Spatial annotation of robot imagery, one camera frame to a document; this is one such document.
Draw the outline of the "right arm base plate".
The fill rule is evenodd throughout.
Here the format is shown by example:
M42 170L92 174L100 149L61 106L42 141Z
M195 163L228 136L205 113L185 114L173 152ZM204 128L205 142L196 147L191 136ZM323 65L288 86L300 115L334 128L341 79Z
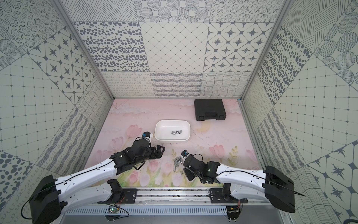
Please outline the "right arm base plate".
M236 199L230 195L229 190L225 191L223 188L210 188L208 193L211 203L248 203L247 198Z

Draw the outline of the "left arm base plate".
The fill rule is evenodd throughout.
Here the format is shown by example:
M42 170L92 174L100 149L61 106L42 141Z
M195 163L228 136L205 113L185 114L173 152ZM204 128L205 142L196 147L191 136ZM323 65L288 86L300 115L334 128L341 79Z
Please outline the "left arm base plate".
M115 204L128 203L133 204L137 198L138 189L124 188L113 193L113 202Z

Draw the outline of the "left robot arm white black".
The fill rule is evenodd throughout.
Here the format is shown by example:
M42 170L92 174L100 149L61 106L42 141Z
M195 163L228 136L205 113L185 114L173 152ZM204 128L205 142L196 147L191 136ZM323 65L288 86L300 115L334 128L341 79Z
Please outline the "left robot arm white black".
M115 176L139 170L147 160L160 159L164 152L165 147L153 147L150 139L143 137L90 168L59 178L44 177L27 202L30 220L50 224L61 214L91 203L116 205L126 199L135 202L136 190L124 190Z

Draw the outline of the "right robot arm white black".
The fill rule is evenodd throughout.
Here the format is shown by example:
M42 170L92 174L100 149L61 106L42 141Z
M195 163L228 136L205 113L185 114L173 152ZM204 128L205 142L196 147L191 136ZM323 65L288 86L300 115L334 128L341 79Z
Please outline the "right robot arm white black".
M215 161L205 163L184 150L181 153L183 171L189 181L198 178L203 184L223 184L223 199L255 199L271 203L275 208L295 213L294 181L277 168L267 166L262 170L229 167Z

